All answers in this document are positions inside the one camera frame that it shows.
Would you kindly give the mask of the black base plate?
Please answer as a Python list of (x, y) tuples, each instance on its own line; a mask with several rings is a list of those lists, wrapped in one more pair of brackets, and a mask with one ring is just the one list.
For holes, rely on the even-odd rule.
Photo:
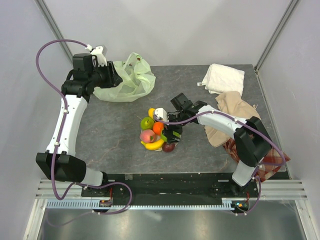
[(240, 187), (232, 173), (121, 173), (107, 174), (103, 189), (87, 188), (82, 197), (111, 197), (115, 205), (218, 205), (223, 198), (247, 199), (258, 196), (254, 181)]

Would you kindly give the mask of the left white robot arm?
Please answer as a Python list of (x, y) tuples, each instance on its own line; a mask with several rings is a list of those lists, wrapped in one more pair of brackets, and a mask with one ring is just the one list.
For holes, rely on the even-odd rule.
[(72, 57), (73, 69), (61, 86), (63, 95), (57, 124), (45, 152), (36, 155), (36, 163), (49, 179), (92, 186), (99, 197), (106, 196), (110, 185), (106, 174), (87, 167), (76, 157), (80, 122), (90, 97), (96, 89), (110, 89), (122, 83), (112, 61), (107, 61), (101, 47)]

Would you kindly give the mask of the white folded towel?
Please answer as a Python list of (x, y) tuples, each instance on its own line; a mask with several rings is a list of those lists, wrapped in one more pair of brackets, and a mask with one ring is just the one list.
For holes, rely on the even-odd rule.
[(201, 82), (210, 94), (238, 92), (243, 95), (245, 72), (226, 65), (213, 63)]

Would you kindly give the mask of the yellow fake mango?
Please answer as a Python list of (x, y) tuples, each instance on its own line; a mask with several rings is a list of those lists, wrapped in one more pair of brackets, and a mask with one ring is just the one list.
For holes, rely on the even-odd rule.
[(154, 117), (155, 117), (155, 111), (156, 111), (156, 109), (155, 108), (150, 108), (149, 110), (148, 110), (148, 116), (150, 117), (150, 118), (152, 118), (152, 119), (154, 119)]

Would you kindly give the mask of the pink fake peach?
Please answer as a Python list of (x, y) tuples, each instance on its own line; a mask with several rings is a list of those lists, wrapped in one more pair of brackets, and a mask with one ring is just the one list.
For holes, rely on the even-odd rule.
[(143, 130), (139, 136), (140, 140), (146, 144), (153, 143), (157, 139), (156, 133), (151, 129)]

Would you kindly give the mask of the light green plastic bag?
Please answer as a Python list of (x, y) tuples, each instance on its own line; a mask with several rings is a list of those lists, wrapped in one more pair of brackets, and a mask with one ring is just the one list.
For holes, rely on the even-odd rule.
[(125, 61), (115, 61), (114, 67), (122, 83), (113, 88), (96, 87), (93, 94), (101, 101), (133, 102), (151, 93), (156, 77), (150, 65), (138, 53), (131, 53)]

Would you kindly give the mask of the green fake apple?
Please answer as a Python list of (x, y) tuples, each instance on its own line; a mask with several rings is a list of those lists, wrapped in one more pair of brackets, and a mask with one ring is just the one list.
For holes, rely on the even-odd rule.
[[(173, 132), (172, 135), (173, 135), (173, 139), (174, 139), (174, 140), (179, 141), (180, 138), (181, 138), (181, 135), (180, 135), (179, 133), (177, 133), (177, 132)], [(168, 138), (167, 138), (163, 133), (160, 134), (160, 137), (161, 137), (161, 139), (163, 139), (165, 142), (168, 141)]]
[(141, 120), (140, 127), (143, 131), (144, 130), (152, 130), (154, 123), (155, 123), (155, 121), (151, 117), (147, 116)]

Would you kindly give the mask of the orange fake fruit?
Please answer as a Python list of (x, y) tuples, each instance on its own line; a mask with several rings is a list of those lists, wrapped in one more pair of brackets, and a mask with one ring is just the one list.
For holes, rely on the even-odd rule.
[(158, 136), (162, 134), (163, 129), (164, 129), (164, 124), (158, 121), (155, 122), (152, 126), (153, 132)]

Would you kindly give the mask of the beige crumpled cloth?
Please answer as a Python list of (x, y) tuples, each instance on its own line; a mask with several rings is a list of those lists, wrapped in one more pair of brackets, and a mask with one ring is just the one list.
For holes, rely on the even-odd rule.
[[(249, 105), (246, 101), (242, 100), (241, 95), (237, 91), (223, 92), (219, 94), (215, 100), (217, 101), (217, 108), (229, 115), (250, 119), (257, 117), (261, 119), (256, 110), (256, 106)], [(227, 134), (211, 127), (204, 127), (208, 142), (215, 148), (225, 144), (231, 137)]]

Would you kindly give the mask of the red plaid cloth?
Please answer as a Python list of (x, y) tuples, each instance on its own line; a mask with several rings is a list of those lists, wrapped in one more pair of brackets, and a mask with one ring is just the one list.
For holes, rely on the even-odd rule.
[[(225, 151), (230, 155), (230, 157), (238, 164), (240, 158), (238, 156), (235, 141), (230, 138), (227, 142), (225, 142), (222, 147)], [(279, 170), (280, 166), (276, 166), (276, 164), (282, 164), (283, 159), (281, 155), (276, 151), (274, 147), (266, 154), (263, 159), (262, 167), (257, 171), (256, 175), (259, 176), (260, 181), (263, 183), (266, 180), (270, 179), (273, 175), (275, 175)]]

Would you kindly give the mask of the beige and blue plate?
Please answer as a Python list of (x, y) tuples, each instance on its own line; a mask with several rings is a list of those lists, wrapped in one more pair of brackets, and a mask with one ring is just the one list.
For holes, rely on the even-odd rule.
[(162, 151), (162, 145), (158, 148), (155, 148), (156, 146), (158, 146), (159, 144), (157, 142), (154, 143), (144, 143), (143, 141), (140, 142), (147, 150), (150, 151), (157, 151), (157, 152), (161, 152)]

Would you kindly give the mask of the yellow fake banana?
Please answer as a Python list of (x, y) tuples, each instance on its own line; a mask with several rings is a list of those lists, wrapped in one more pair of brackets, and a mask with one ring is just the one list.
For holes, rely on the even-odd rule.
[(163, 139), (159, 139), (155, 142), (145, 143), (143, 141), (140, 142), (147, 150), (150, 151), (162, 151), (162, 146), (165, 143)]

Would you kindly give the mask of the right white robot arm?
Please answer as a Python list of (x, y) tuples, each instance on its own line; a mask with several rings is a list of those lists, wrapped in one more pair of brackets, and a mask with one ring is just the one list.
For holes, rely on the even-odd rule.
[(188, 123), (212, 127), (234, 140), (239, 162), (232, 174), (229, 191), (235, 197), (242, 196), (258, 164), (272, 149), (271, 138), (262, 121), (255, 116), (246, 119), (229, 115), (200, 100), (193, 103), (183, 93), (170, 102), (174, 112), (157, 108), (153, 113), (154, 119), (164, 124), (162, 134), (167, 143), (180, 142), (183, 126)]

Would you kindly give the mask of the dark red fake fruit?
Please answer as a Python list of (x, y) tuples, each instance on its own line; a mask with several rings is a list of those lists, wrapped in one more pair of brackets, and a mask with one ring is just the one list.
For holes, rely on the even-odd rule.
[(167, 143), (167, 142), (164, 142), (163, 145), (162, 145), (162, 150), (165, 152), (165, 153), (170, 153), (172, 152), (176, 147), (176, 144), (175, 143)]

